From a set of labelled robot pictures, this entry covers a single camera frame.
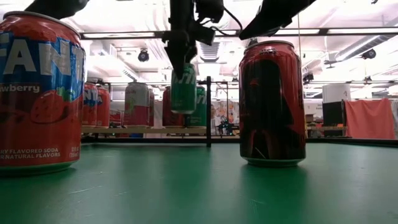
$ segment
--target green tabletop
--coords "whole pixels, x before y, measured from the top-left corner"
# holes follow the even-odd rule
[[[0,179],[2,224],[398,223],[398,150],[307,144],[298,167],[237,144],[83,146],[72,168]]]

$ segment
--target sprite can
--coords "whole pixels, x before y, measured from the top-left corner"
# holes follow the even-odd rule
[[[206,128],[206,90],[202,86],[197,87],[197,108],[187,116],[186,125],[188,128]]]
[[[179,114],[192,114],[197,107],[197,76],[192,64],[184,65],[184,74],[178,79],[172,72],[171,84],[172,112]]]

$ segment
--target ceiling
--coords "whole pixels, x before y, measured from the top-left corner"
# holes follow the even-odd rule
[[[293,18],[287,28],[309,27],[381,27],[397,26],[398,0],[318,0],[298,16]],[[32,0],[0,0],[0,13],[23,10]],[[246,27],[256,15],[259,0],[224,0],[224,5]],[[75,16],[64,21],[80,32],[122,32],[167,30],[169,24],[169,0],[91,0],[87,7]],[[219,24],[220,29],[238,29],[239,26],[229,15]],[[398,79],[398,37],[388,37],[373,47],[377,52],[374,59],[363,60],[358,57],[345,59],[333,65],[324,65],[325,60],[334,60],[348,47],[360,47],[375,36],[329,36],[329,37],[261,37],[259,41],[279,39],[294,44],[301,56],[303,72],[314,74],[314,81],[363,80],[371,76],[372,80]],[[216,38],[212,47],[197,43],[199,54],[193,59],[198,78],[212,76],[216,81],[231,81],[238,74],[237,67],[248,41],[238,38]],[[102,78],[108,82],[129,82],[135,77],[142,82],[169,82],[171,64],[159,39],[131,40],[85,40],[83,45],[90,49],[88,57],[89,78]],[[141,49],[147,49],[149,60],[138,61]],[[201,58],[218,58],[215,63],[205,63]],[[307,98],[322,97],[324,83],[305,86]],[[371,91],[388,94],[388,85],[372,85]],[[364,85],[352,85],[351,91],[360,93]],[[231,90],[229,97],[237,98],[238,90]]]

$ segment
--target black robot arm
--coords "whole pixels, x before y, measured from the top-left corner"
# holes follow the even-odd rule
[[[56,19],[73,16],[82,10],[89,0],[35,0],[25,11],[37,12]],[[241,40],[260,35],[272,36],[281,27],[286,27],[292,18],[316,0],[263,0],[257,16],[239,34]],[[198,20],[194,18],[194,4]],[[166,31],[162,41],[177,78],[182,78],[185,63],[197,54],[196,41],[211,45],[215,31],[204,27],[205,18],[217,23],[223,17],[223,0],[170,0],[171,30]]]

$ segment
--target red cloth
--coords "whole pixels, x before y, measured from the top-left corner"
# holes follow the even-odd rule
[[[394,120],[388,99],[345,101],[347,136],[366,139],[395,139]]]

